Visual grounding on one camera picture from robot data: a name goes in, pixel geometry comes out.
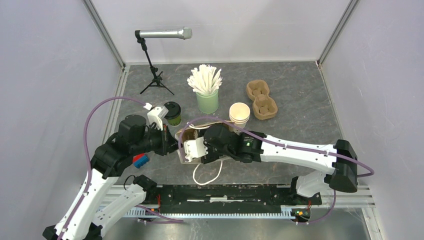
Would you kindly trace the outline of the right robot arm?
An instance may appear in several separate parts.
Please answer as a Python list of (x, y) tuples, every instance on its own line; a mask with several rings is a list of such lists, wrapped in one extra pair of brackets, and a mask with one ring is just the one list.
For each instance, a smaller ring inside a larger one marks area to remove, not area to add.
[(203, 164), (229, 157), (245, 164), (276, 162), (313, 169), (312, 173), (292, 179), (288, 196), (295, 204), (328, 189), (343, 193), (358, 190), (357, 155), (344, 139), (335, 144), (314, 145), (257, 131), (237, 134), (221, 123), (200, 130), (198, 137), (206, 148), (201, 157)]

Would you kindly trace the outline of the black plastic cup lid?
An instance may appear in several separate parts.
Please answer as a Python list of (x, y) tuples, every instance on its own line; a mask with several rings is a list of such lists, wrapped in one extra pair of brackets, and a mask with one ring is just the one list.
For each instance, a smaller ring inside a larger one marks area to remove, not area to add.
[(168, 101), (164, 104), (168, 112), (165, 115), (165, 119), (167, 120), (173, 120), (178, 118), (181, 115), (181, 106), (174, 102), (174, 101)]

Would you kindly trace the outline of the brown paper bag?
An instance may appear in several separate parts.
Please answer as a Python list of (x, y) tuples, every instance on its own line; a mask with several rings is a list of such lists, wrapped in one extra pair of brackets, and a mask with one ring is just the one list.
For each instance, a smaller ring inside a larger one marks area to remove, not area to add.
[[(218, 123), (219, 122), (210, 122), (210, 123), (204, 123), (204, 124), (197, 125), (197, 126), (196, 125), (193, 125), (193, 124), (190, 124), (187, 129), (185, 129), (185, 130), (180, 129), (174, 135), (174, 137), (177, 140), (181, 137), (181, 139), (182, 139), (182, 146), (183, 146), (184, 141), (186, 141), (186, 140), (195, 140), (197, 138), (203, 137), (202, 134), (204, 134), (205, 131), (210, 126), (212, 126), (213, 124), (218, 124)], [(178, 158), (179, 158), (179, 161), (180, 161), (181, 164), (183, 164), (183, 165), (196, 165), (196, 167), (195, 167), (195, 169), (193, 170), (193, 173), (192, 173), (192, 179), (199, 186), (208, 185), (208, 184), (214, 182), (220, 176), (220, 174), (221, 174), (221, 171), (223, 169), (223, 162), (232, 159), (230, 156), (226, 156), (225, 155), (225, 156), (219, 158), (218, 160), (216, 160), (216, 161), (220, 162), (220, 167), (219, 167), (219, 170), (218, 170), (217, 175), (213, 179), (211, 179), (211, 180), (209, 180), (207, 182), (200, 183), (200, 182), (198, 182), (196, 180), (196, 171), (197, 171), (197, 169), (199, 168), (200, 165), (205, 165), (205, 164), (202, 164), (201, 162), (200, 163), (195, 163), (195, 164), (192, 164), (192, 163), (182, 163), (182, 160), (181, 160), (181, 157), (180, 157), (181, 153), (179, 152), (179, 150), (177, 150), (177, 155), (178, 155)]]

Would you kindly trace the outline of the stack of white paper cups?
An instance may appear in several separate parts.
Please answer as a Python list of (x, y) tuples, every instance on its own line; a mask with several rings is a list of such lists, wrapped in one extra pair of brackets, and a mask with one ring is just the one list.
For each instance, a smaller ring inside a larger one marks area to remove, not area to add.
[(244, 128), (250, 118), (250, 107), (243, 102), (236, 102), (229, 108), (229, 118), (234, 122), (234, 125), (239, 128)]

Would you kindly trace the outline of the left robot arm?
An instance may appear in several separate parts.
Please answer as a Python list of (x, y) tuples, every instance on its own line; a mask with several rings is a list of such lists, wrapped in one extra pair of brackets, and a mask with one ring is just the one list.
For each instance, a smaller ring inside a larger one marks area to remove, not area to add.
[(121, 217), (137, 204), (159, 199), (157, 183), (139, 175), (126, 191), (97, 212), (109, 189), (133, 158), (149, 152), (166, 156), (178, 149), (178, 141), (166, 124), (147, 124), (140, 115), (128, 115), (118, 131), (99, 146), (89, 162), (86, 179), (64, 217), (43, 231), (47, 240), (101, 240)]

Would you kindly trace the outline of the green paper coffee cup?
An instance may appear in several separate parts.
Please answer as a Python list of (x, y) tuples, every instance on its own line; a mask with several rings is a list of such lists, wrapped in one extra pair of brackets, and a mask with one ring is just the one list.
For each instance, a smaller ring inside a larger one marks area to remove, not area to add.
[(176, 117), (166, 117), (165, 119), (167, 120), (169, 125), (174, 127), (178, 126), (182, 121), (182, 117), (180, 115)]

